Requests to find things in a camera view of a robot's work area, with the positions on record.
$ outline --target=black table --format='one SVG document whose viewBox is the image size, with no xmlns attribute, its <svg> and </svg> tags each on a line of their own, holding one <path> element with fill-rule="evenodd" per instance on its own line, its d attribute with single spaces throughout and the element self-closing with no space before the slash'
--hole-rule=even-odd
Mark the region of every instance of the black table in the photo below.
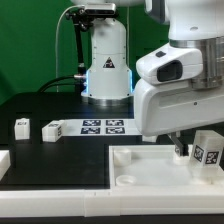
<svg viewBox="0 0 224 224">
<path fill-rule="evenodd" d="M 30 140 L 15 141 L 16 119 L 29 118 Z M 0 190 L 108 189 L 109 145 L 140 145 L 141 136 L 62 137 L 42 142 L 41 128 L 52 120 L 133 118 L 133 105 L 100 107 L 74 93 L 23 93 L 0 107 L 0 150 L 9 149 L 11 167 Z M 222 130 L 221 126 L 213 129 Z M 192 143 L 195 130 L 184 132 Z M 160 143 L 169 143 L 167 136 Z M 224 215 L 151 215 L 0 219 L 0 223 L 224 223 Z"/>
</svg>

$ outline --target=black cable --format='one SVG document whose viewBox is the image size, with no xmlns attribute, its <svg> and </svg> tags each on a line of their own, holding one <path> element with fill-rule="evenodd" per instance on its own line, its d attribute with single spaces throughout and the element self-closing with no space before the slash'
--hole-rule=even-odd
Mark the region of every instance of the black cable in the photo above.
<svg viewBox="0 0 224 224">
<path fill-rule="evenodd" d="M 45 88 L 42 89 L 40 92 L 45 92 L 45 90 L 54 87 L 54 86 L 75 86 L 75 83 L 55 83 L 55 84 L 50 84 L 46 86 Z"/>
<path fill-rule="evenodd" d="M 59 78 L 56 78 L 56 79 L 52 79 L 51 81 L 49 81 L 46 84 L 44 84 L 43 86 L 41 86 L 40 89 L 37 92 L 43 92 L 43 89 L 45 90 L 45 88 L 48 87 L 49 85 L 51 85 L 52 83 L 59 82 L 61 80 L 66 80 L 66 79 L 73 79 L 74 80 L 74 75 L 63 76 L 63 77 L 59 77 Z"/>
</svg>

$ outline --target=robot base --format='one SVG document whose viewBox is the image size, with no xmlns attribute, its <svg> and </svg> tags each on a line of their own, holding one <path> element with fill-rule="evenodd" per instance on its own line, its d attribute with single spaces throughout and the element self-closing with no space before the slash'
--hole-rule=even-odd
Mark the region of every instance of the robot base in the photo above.
<svg viewBox="0 0 224 224">
<path fill-rule="evenodd" d="M 82 101 L 89 104 L 94 104 L 98 106 L 120 106 L 133 103 L 133 95 L 130 95 L 126 98 L 120 99 L 100 99 L 88 96 L 86 93 L 82 93 Z"/>
</svg>

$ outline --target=green wall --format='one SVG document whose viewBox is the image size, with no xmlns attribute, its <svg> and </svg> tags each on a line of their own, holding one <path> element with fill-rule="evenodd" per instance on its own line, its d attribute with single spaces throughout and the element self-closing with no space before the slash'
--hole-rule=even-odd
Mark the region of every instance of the green wall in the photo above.
<svg viewBox="0 0 224 224">
<path fill-rule="evenodd" d="M 0 104 L 17 93 L 35 92 L 55 78 L 56 26 L 71 5 L 69 0 L 0 0 Z M 137 79 L 136 60 L 168 41 L 168 27 L 152 21 L 143 6 L 129 10 L 129 65 Z M 126 18 L 127 9 L 120 9 L 118 20 L 127 25 Z M 85 61 L 90 65 L 89 34 L 82 35 Z M 64 19 L 59 35 L 60 76 L 76 73 L 74 40 L 72 23 Z"/>
</svg>

